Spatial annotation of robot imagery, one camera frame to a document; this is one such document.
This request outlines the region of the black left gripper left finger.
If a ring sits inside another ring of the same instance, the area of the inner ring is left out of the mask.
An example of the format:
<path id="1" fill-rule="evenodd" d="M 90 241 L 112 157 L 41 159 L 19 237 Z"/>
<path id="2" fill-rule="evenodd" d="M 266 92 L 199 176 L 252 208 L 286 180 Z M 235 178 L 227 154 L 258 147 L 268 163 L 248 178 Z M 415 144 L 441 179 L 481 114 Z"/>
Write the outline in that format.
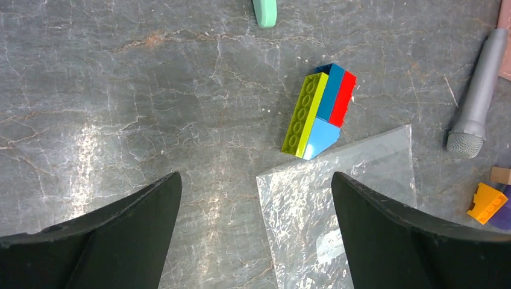
<path id="1" fill-rule="evenodd" d="M 179 173 L 35 234 L 1 238 L 2 288 L 157 288 L 182 194 Z"/>

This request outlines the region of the clear zip top bag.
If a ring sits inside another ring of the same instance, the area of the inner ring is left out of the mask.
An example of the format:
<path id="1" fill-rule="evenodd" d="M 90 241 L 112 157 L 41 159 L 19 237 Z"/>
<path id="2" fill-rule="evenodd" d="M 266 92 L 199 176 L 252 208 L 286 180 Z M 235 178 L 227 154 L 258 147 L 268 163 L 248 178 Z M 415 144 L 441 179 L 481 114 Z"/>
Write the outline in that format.
<path id="1" fill-rule="evenodd" d="M 257 177 L 279 288 L 353 287 L 331 192 L 335 172 L 416 207 L 412 127 L 329 149 Z"/>

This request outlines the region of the pink plastic basket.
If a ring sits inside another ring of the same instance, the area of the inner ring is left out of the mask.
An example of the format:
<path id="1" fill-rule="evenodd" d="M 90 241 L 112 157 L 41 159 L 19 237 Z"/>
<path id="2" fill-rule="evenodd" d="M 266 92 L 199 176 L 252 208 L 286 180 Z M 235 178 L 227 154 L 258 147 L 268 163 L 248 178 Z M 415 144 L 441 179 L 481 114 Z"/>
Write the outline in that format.
<path id="1" fill-rule="evenodd" d="M 510 0 L 501 1 L 497 28 L 505 33 L 504 52 L 498 75 L 510 81 Z"/>

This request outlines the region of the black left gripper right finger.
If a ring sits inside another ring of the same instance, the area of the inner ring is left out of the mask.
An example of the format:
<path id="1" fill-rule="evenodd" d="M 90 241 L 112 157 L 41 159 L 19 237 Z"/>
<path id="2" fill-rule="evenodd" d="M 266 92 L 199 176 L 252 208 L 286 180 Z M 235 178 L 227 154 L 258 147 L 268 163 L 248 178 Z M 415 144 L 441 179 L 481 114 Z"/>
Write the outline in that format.
<path id="1" fill-rule="evenodd" d="M 510 287 L 510 235 L 440 219 L 342 172 L 331 190 L 356 288 Z"/>

